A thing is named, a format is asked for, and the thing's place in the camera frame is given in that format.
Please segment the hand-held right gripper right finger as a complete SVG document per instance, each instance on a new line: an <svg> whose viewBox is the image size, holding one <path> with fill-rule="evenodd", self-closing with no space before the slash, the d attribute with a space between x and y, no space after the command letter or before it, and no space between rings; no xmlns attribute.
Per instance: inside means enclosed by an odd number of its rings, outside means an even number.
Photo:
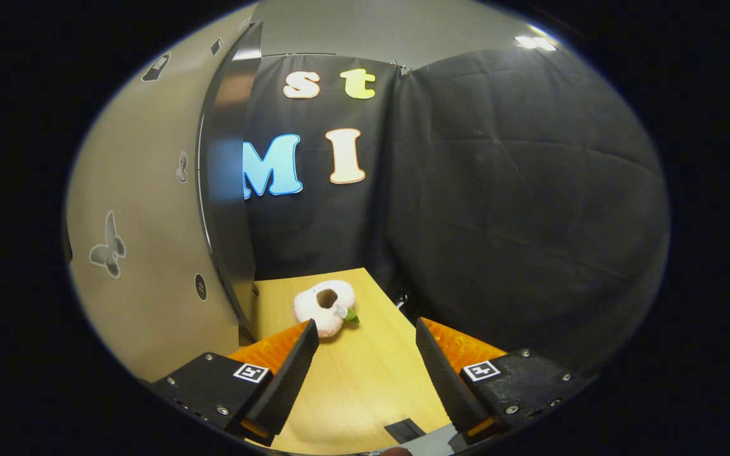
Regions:
<svg viewBox="0 0 730 456"><path fill-rule="evenodd" d="M502 350L425 317L415 322L415 344L462 444L529 428L597 379L531 349Z"/></svg>

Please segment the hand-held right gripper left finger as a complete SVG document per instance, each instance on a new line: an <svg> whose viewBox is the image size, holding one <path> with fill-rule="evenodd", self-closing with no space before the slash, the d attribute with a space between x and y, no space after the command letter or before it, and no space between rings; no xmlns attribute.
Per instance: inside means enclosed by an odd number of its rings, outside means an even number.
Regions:
<svg viewBox="0 0 730 456"><path fill-rule="evenodd" d="M295 406L319 347L307 320L222 356L205 352L150 382L150 391L209 426L272 445Z"/></svg>

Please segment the beige cabinet door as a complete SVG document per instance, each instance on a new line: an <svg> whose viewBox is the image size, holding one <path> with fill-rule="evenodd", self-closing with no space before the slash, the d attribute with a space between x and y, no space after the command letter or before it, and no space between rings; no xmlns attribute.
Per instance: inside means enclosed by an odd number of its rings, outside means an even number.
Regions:
<svg viewBox="0 0 730 456"><path fill-rule="evenodd" d="M141 380L238 349L201 217L196 144L208 86L256 8L145 58L99 113L70 176L70 277L96 334Z"/></svg>

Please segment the grey flat sheet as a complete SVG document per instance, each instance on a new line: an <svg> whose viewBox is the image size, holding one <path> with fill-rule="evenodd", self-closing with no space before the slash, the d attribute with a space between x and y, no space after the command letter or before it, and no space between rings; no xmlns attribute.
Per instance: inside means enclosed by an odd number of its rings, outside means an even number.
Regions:
<svg viewBox="0 0 730 456"><path fill-rule="evenodd" d="M449 442L455 436L457 430L450 422L420 438L400 444L400 447L406 448L412 456L454 456L455 450Z"/></svg>

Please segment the small black flat box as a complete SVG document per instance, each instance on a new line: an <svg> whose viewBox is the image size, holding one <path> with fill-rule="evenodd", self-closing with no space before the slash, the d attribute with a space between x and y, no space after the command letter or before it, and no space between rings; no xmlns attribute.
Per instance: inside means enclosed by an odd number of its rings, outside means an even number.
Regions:
<svg viewBox="0 0 730 456"><path fill-rule="evenodd" d="M393 422L393 424L386 425L383 429L398 444L404 444L418 438L423 438L427 434L410 418Z"/></svg>

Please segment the white plush toy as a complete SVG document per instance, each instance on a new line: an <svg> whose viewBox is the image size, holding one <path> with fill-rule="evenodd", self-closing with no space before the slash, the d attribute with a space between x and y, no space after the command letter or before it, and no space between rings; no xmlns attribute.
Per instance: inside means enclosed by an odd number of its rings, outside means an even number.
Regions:
<svg viewBox="0 0 730 456"><path fill-rule="evenodd" d="M359 324L353 286L334 279L317 283L293 299L293 311L300 323L313 320L321 339L336 336L344 324Z"/></svg>

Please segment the black backdrop cloth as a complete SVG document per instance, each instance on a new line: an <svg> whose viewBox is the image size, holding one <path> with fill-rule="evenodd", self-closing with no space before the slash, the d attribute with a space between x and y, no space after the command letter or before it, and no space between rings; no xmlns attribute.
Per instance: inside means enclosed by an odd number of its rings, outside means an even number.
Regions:
<svg viewBox="0 0 730 456"><path fill-rule="evenodd" d="M588 373L660 288L671 210L655 145L561 52L475 50L407 74L266 57L244 141L258 281L364 268L425 317Z"/></svg>

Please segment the small ceiling light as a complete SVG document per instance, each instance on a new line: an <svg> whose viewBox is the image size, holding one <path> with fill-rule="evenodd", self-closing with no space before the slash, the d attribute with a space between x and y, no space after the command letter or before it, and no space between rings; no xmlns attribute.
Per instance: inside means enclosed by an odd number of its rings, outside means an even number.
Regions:
<svg viewBox="0 0 730 456"><path fill-rule="evenodd" d="M538 49L547 52L557 50L555 44L541 35L516 35L515 41L524 49Z"/></svg>

